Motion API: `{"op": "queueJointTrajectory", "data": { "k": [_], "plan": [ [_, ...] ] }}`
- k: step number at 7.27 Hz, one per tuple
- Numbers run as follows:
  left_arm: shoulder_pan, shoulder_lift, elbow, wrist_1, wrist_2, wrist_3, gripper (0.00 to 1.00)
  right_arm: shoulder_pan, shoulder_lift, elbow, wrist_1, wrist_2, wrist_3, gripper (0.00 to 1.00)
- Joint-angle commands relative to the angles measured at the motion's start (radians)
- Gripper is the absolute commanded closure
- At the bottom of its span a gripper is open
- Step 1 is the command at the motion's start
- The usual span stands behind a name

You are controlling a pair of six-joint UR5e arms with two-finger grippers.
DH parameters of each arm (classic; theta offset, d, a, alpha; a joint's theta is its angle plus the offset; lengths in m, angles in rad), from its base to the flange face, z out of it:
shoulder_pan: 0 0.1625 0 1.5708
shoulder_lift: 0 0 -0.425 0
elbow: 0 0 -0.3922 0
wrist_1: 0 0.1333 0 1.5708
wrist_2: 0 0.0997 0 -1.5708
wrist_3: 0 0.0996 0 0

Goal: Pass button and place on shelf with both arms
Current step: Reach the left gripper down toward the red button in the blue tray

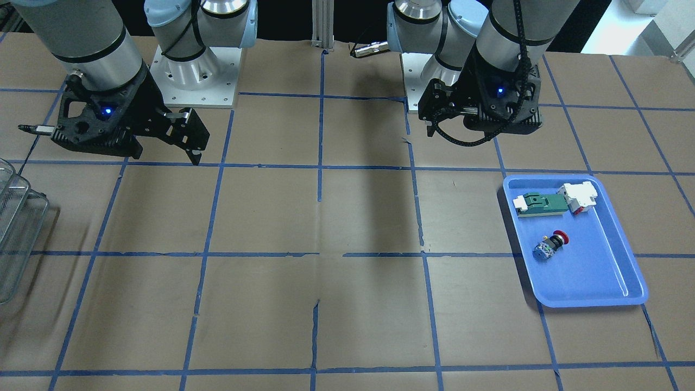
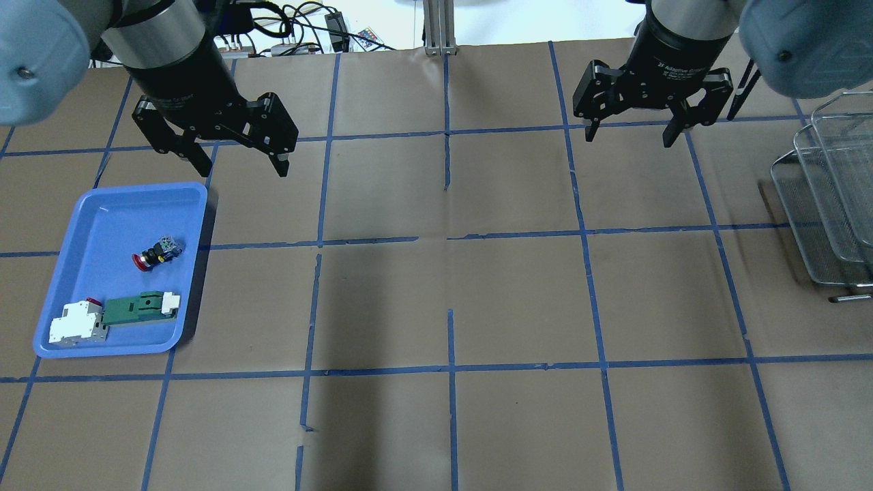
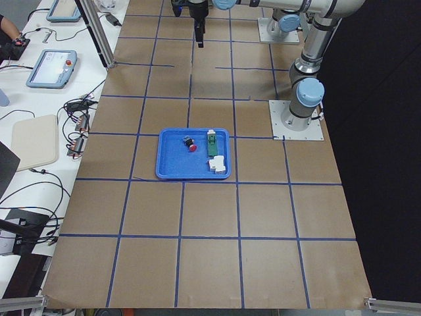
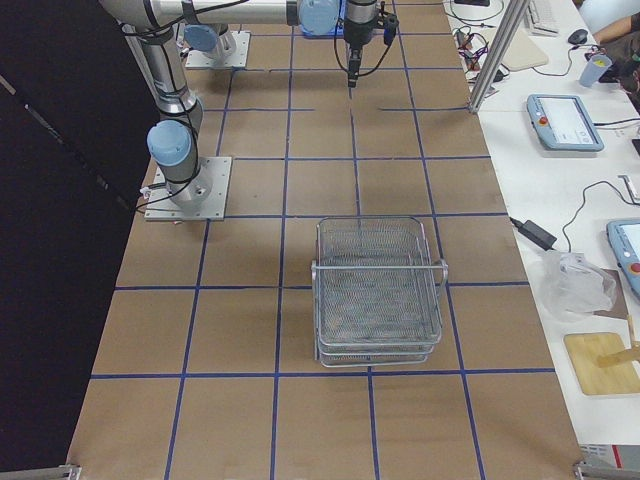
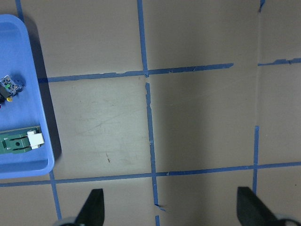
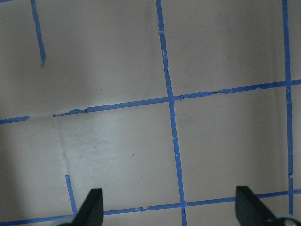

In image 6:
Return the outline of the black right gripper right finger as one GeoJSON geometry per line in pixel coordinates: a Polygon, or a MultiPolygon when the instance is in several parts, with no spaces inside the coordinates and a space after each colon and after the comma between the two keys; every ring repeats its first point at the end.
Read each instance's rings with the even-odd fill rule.
{"type": "Polygon", "coordinates": [[[236,186],[235,215],[241,226],[284,226],[247,186],[236,186]]]}

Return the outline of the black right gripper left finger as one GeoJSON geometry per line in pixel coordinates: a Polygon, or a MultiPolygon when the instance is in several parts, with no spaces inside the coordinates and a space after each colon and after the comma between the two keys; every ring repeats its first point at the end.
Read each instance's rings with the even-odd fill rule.
{"type": "Polygon", "coordinates": [[[104,219],[101,188],[91,189],[71,222],[71,226],[101,226],[104,219]]]}

